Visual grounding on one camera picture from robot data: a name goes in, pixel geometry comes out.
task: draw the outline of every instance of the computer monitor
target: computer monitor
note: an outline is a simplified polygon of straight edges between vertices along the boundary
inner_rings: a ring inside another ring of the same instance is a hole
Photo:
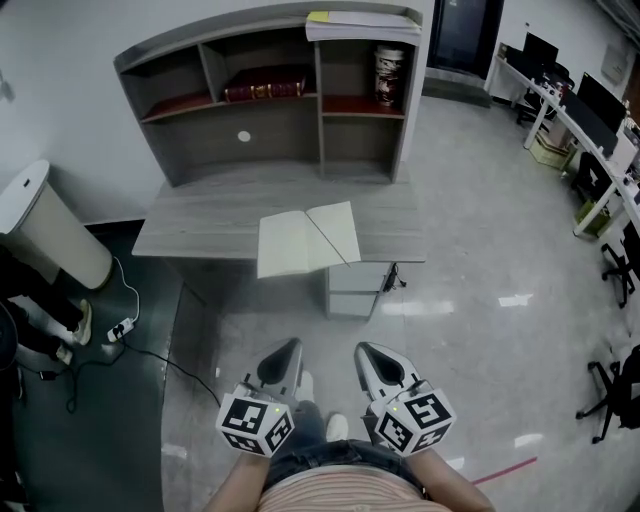
[[[606,124],[613,133],[618,132],[627,109],[620,100],[604,88],[591,75],[585,73],[578,89],[578,98]]]
[[[604,121],[573,91],[565,91],[560,105],[565,108],[566,114],[582,128],[596,147],[602,148],[605,158],[609,158],[618,143],[618,137]]]
[[[539,62],[550,70],[556,62],[558,49],[544,39],[527,32],[522,53],[532,61]]]

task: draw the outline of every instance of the striped shirt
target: striped shirt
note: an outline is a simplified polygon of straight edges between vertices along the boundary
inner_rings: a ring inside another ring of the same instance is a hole
[[[257,512],[450,512],[406,480],[368,466],[322,466],[293,475],[260,498]]]

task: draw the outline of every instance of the electrical cable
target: electrical cable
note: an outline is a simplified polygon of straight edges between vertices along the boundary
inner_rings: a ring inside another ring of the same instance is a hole
[[[140,318],[140,294],[138,293],[138,290],[136,290],[133,286],[130,286],[124,278],[124,269],[122,268],[122,263],[120,263],[120,260],[116,256],[114,256],[113,259],[116,260],[118,266],[120,267],[120,275],[122,275],[122,283],[124,284],[125,288],[133,290],[133,293],[136,294],[136,316],[133,319],[133,323],[135,324],[138,321],[138,318]]]
[[[40,374],[40,372],[38,370],[34,370],[33,368],[29,368],[26,364],[21,363],[17,359],[16,359],[16,363],[18,364],[18,366],[20,366],[21,368],[24,368],[28,372]]]
[[[391,290],[396,289],[396,280],[400,282],[400,286],[403,288],[407,287],[407,282],[400,279],[400,268],[397,263],[393,263],[391,265],[391,270],[389,271],[389,275],[387,276],[387,280],[382,287],[382,292],[387,293]]]
[[[182,373],[184,373],[185,375],[188,375],[189,377],[191,377],[192,379],[197,380],[200,385],[205,388],[209,393],[211,393],[211,396],[213,397],[213,399],[216,401],[216,404],[218,404],[218,407],[221,407],[220,405],[220,400],[218,400],[218,397],[216,396],[216,394],[213,392],[213,390],[207,386],[200,377],[198,377],[197,375],[194,375],[193,373],[189,373],[188,371],[186,371],[184,368],[182,368],[180,365],[174,363],[173,361],[170,361],[169,359],[165,359],[162,356],[159,356],[158,354],[154,353],[154,352],[150,352],[149,350],[141,350],[139,348],[135,348],[132,347],[131,345],[128,345],[126,340],[124,339],[124,336],[122,337],[122,344],[127,347],[130,348],[131,350],[133,350],[134,352],[138,352],[138,354],[142,354],[142,355],[146,355],[146,356],[153,356],[156,357],[158,359],[160,359],[161,361],[164,361],[165,363],[167,363],[170,366],[173,366],[174,368],[177,368],[178,370],[180,370]]]
[[[127,349],[130,349],[133,352],[137,352],[138,354],[141,354],[141,355],[152,356],[152,357],[155,357],[157,359],[160,359],[161,361],[164,361],[168,365],[173,366],[174,368],[177,368],[182,373],[184,373],[185,375],[188,375],[192,379],[197,380],[202,385],[202,387],[204,387],[209,393],[211,393],[211,396],[213,396],[214,400],[216,401],[216,404],[218,405],[218,407],[220,407],[220,400],[218,400],[218,397],[216,396],[216,394],[197,375],[194,375],[193,373],[190,373],[190,372],[186,371],[179,364],[174,363],[173,361],[170,361],[169,359],[166,359],[166,358],[156,354],[155,352],[151,352],[150,350],[142,350],[142,349],[139,349],[139,348],[136,348],[136,347],[132,347],[131,345],[129,345],[125,341],[124,337],[121,338],[121,342],[122,342],[122,350],[120,350],[120,352],[118,352],[118,355],[115,356],[110,361],[96,361],[96,360],[84,361],[77,368],[69,367],[69,368],[65,368],[64,370],[62,370],[60,372],[56,372],[56,371],[53,371],[53,370],[41,370],[41,371],[34,370],[33,368],[28,367],[27,365],[21,363],[20,361],[17,361],[17,364],[18,364],[18,366],[24,368],[25,370],[27,370],[27,371],[29,371],[31,373],[35,373],[35,374],[39,375],[41,380],[55,380],[58,377],[60,377],[61,375],[64,375],[66,373],[70,373],[71,374],[71,381],[73,383],[73,388],[72,388],[71,396],[69,397],[69,399],[67,400],[67,402],[65,404],[65,408],[66,408],[66,410],[67,410],[67,412],[69,414],[74,414],[76,412],[76,410],[77,410],[77,407],[78,407],[78,382],[80,380],[80,374],[81,374],[82,370],[84,368],[86,368],[87,366],[102,366],[102,367],[113,366],[123,356],[123,354],[127,351]]]

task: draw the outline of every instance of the desk drawer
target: desk drawer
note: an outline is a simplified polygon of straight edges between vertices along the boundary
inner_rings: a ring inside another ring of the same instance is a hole
[[[378,292],[389,263],[350,263],[329,268],[330,292]]]
[[[329,314],[349,315],[368,318],[376,301],[376,294],[367,295],[329,295]]]

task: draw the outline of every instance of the stack of papers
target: stack of papers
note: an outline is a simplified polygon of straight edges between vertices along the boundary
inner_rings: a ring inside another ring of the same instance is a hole
[[[406,16],[374,12],[314,11],[306,23],[309,41],[373,39],[420,45],[422,28]]]

